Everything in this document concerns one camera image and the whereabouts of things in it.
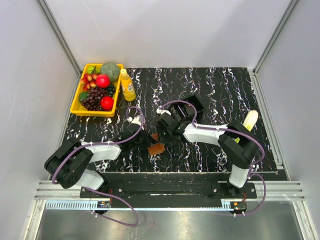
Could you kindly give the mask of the brown leather card holder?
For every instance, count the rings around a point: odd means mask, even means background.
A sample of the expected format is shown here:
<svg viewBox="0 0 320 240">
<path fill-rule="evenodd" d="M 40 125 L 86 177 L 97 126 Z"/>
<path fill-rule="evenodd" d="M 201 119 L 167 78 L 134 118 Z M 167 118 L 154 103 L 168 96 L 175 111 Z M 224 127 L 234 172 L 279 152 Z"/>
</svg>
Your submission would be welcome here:
<svg viewBox="0 0 320 240">
<path fill-rule="evenodd" d="M 159 143 L 159 136 L 157 133 L 154 133 L 151 135 L 152 139 L 156 141 L 153 145 L 147 148 L 149 155 L 151 157 L 159 155 L 163 153 L 166 149 L 165 146 L 161 143 Z"/>
</svg>

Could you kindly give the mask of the black plastic card box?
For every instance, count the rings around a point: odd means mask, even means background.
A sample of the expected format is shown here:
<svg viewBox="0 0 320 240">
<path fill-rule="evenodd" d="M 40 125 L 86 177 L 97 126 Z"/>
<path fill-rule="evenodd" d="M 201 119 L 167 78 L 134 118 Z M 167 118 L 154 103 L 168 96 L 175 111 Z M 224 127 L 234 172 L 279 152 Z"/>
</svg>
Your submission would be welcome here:
<svg viewBox="0 0 320 240">
<path fill-rule="evenodd" d="M 202 105 L 198 97 L 195 95 L 191 95 L 183 99 L 183 101 L 188 102 L 195 107 L 197 111 L 196 120 L 198 121 L 202 117 L 205 110 L 205 107 Z M 195 115 L 195 111 L 190 104 L 175 102 L 169 105 L 167 110 L 177 121 L 192 121 Z"/>
</svg>

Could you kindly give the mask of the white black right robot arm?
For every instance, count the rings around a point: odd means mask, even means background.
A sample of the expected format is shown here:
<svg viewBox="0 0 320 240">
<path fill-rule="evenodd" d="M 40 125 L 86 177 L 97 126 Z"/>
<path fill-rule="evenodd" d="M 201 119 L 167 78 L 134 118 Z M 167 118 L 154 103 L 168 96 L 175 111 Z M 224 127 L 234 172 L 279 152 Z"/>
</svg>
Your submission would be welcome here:
<svg viewBox="0 0 320 240">
<path fill-rule="evenodd" d="M 264 152 L 264 149 L 243 124 L 204 125 L 193 122 L 193 113 L 186 116 L 158 109 L 157 114 L 156 129 L 160 143 L 205 143 L 221 147 L 232 164 L 228 194 L 239 198 L 245 193 L 251 164 L 258 150 Z"/>
</svg>

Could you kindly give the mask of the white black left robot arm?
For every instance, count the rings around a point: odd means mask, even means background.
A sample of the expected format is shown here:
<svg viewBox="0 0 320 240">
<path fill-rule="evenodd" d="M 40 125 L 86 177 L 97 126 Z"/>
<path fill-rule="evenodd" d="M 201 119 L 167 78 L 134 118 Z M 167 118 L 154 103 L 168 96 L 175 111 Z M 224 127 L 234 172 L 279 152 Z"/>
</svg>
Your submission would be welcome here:
<svg viewBox="0 0 320 240">
<path fill-rule="evenodd" d="M 135 117 L 114 141 L 81 142 L 71 137 L 65 141 L 44 163 L 44 169 L 52 176 L 54 184 L 64 189 L 74 185 L 89 187 L 98 198 L 107 195 L 109 186 L 96 171 L 87 169 L 93 162 L 116 160 L 121 153 L 135 148 L 148 149 L 157 141 L 144 129 L 143 118 Z"/>
</svg>

